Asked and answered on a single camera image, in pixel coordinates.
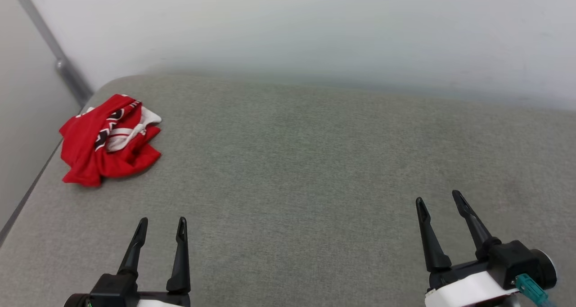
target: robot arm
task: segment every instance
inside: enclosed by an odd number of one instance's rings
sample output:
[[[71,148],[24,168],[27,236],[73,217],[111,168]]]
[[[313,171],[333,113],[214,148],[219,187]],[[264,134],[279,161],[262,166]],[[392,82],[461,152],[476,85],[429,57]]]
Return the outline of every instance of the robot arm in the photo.
[[[556,285],[556,270],[545,253],[527,249],[520,241],[502,244],[458,190],[453,190],[452,196],[472,235],[477,259],[452,266],[430,225],[424,201],[416,199],[424,260],[430,272],[426,307],[518,307],[514,294],[519,292],[516,282],[521,275],[529,276],[542,289]]]
[[[74,294],[64,307],[190,307],[190,267],[186,219],[180,217],[176,254],[166,292],[138,291],[138,259],[146,240],[148,219],[142,218],[115,275],[103,274],[89,294]]]

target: white wall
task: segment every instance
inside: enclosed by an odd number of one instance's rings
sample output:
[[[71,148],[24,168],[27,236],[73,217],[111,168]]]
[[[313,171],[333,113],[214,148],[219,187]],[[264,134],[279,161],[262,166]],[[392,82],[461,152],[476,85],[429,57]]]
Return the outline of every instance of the white wall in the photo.
[[[574,0],[33,0],[97,90],[239,73],[576,108]]]
[[[0,0],[0,27],[2,229],[62,138],[58,129],[80,108],[17,0]]]

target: gray fabric surface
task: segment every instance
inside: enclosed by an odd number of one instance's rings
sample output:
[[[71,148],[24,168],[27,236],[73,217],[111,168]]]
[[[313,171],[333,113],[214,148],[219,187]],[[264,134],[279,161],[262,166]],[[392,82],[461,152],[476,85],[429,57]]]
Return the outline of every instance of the gray fabric surface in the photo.
[[[87,189],[49,163],[0,248],[0,306],[61,306],[115,272],[141,217],[140,290],[163,290],[189,221],[195,306],[423,306],[414,200],[452,262],[488,229],[553,258],[576,305],[576,113],[198,77],[126,77],[164,119],[148,171]]]

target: gray couch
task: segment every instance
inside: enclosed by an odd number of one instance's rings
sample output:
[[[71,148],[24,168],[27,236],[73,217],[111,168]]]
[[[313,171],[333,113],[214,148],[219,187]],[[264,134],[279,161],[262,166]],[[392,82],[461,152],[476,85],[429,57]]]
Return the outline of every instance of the gray couch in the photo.
[[[115,93],[163,118],[162,157],[96,189],[64,184],[54,157],[0,248],[0,306],[88,292],[141,217],[139,288],[162,290],[180,216],[194,306],[423,306],[416,197],[452,262],[474,257],[452,189],[493,235],[547,252],[551,298],[576,305],[576,113],[167,76],[112,81],[89,106]]]

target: cable connector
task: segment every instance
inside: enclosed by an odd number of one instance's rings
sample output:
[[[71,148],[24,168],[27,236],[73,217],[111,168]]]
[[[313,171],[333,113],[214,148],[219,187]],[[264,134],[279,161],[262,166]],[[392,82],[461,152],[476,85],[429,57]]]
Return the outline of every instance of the cable connector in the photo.
[[[527,274],[516,277],[516,287],[520,293],[524,294],[537,306],[547,306],[549,304],[548,294]]]

